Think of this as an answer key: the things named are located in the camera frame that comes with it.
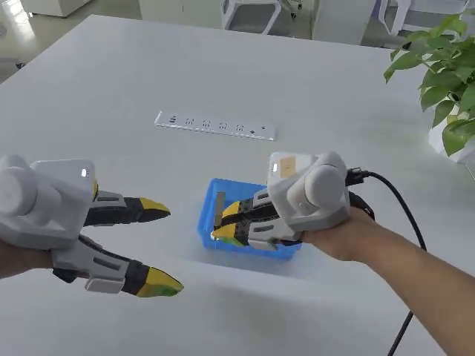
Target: cord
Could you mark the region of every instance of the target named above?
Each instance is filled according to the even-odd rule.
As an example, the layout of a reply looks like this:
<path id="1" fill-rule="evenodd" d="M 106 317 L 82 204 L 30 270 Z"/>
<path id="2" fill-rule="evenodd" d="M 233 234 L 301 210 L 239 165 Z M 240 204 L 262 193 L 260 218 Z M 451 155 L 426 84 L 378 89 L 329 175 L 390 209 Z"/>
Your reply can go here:
<path id="1" fill-rule="evenodd" d="M 370 171 L 362 171 L 360 168 L 354 168 L 350 169 L 348 171 L 347 179 L 346 179 L 346 184 L 347 186 L 350 185 L 355 185 L 359 183 L 363 183 L 364 178 L 366 177 L 373 177 L 376 178 L 377 180 L 383 182 L 394 194 L 396 199 L 398 200 L 399 204 L 401 204 L 402 209 L 406 213 L 407 218 L 409 219 L 410 224 L 412 225 L 414 232 L 416 233 L 417 240 L 419 241 L 420 247 L 424 250 L 427 251 L 427 246 L 425 245 L 424 237 L 422 236 L 421 230 L 419 229 L 416 219 L 414 219 L 413 214 L 411 213 L 409 207 L 407 206 L 406 202 L 402 198 L 402 195 L 398 192 L 396 187 L 386 178 L 384 178 L 382 175 L 370 172 Z M 393 345 L 391 346 L 389 352 L 387 353 L 387 356 L 394 356 L 394 353 L 396 352 L 399 344 L 401 343 L 402 338 L 404 337 L 404 334 L 413 319 L 414 314 L 409 311 L 407 314 L 406 318 L 404 319 L 404 322 L 402 323 L 401 329 L 399 330 L 398 334 L 396 335 L 396 339 L 393 342 Z"/>

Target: potted plant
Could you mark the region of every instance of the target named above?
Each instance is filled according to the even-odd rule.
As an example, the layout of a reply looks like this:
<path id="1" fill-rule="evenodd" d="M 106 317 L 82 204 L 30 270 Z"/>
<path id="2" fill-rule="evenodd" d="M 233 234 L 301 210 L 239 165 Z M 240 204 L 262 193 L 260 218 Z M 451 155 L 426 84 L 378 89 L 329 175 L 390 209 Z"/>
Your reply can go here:
<path id="1" fill-rule="evenodd" d="M 411 33 L 391 53 L 384 77 L 388 82 L 396 70 L 426 66 L 419 89 L 422 110 L 435 105 L 429 143 L 455 162 L 475 162 L 475 37 L 465 36 L 468 25 L 460 18 L 450 15 L 438 27 Z"/>

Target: yellow fingertip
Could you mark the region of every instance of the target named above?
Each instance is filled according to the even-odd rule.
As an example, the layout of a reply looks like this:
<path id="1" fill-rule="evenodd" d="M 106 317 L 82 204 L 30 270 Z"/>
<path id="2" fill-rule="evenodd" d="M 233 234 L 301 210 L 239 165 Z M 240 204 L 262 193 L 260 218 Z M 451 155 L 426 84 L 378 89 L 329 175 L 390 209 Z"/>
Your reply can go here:
<path id="1" fill-rule="evenodd" d="M 94 188 L 93 188 L 93 193 L 92 193 L 92 200 L 95 200 L 97 198 L 97 194 L 99 193 L 99 183 L 97 182 L 97 179 L 94 180 Z"/>
<path id="2" fill-rule="evenodd" d="M 212 232 L 212 236 L 219 241 L 224 243 L 231 243 L 236 246 L 243 246 L 238 240 L 235 239 L 236 224 L 225 225 L 218 230 Z"/>
<path id="3" fill-rule="evenodd" d="M 167 211 L 168 213 L 170 212 L 170 209 L 159 202 L 154 202 L 153 200 L 147 198 L 140 198 L 140 202 L 142 203 L 144 210 L 161 210 Z"/>
<path id="4" fill-rule="evenodd" d="M 183 284 L 164 271 L 150 267 L 144 286 L 137 293 L 138 297 L 172 297 L 183 290 Z"/>
<path id="5" fill-rule="evenodd" d="M 239 211 L 240 202 L 233 202 L 230 206 L 228 206 L 223 211 L 223 217 L 227 217 L 228 215 L 237 214 Z"/>

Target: white power strip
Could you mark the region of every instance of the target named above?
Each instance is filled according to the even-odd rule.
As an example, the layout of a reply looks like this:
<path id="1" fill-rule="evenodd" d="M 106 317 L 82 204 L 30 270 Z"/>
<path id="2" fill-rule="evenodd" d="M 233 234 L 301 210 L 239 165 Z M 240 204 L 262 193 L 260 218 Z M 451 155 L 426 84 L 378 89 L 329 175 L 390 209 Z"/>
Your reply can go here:
<path id="1" fill-rule="evenodd" d="M 155 126 L 269 141 L 274 141 L 277 134 L 275 126 L 269 123 L 219 119 L 210 115 L 190 115 L 178 111 L 160 111 L 155 119 Z"/>

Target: blue bin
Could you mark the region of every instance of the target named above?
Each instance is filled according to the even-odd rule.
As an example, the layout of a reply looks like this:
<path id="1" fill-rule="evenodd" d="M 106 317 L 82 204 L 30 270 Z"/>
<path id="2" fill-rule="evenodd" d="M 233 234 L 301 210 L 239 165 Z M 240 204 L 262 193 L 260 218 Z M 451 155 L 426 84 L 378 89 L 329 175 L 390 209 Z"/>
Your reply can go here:
<path id="1" fill-rule="evenodd" d="M 227 179 L 213 179 L 209 183 L 197 227 L 198 233 L 203 241 L 203 246 L 211 250 L 240 252 L 241 254 L 254 254 L 255 256 L 265 256 L 279 260 L 290 260 L 293 254 L 301 248 L 301 245 L 288 247 L 279 245 L 277 251 L 265 251 L 251 246 L 239 247 L 230 243 L 224 243 L 223 241 L 214 241 L 211 237 L 214 226 L 214 201 L 216 200 L 219 191 L 224 191 L 226 193 L 224 206 L 227 208 L 237 200 L 244 200 L 252 197 L 257 191 L 265 187 L 265 185 L 235 182 Z"/>

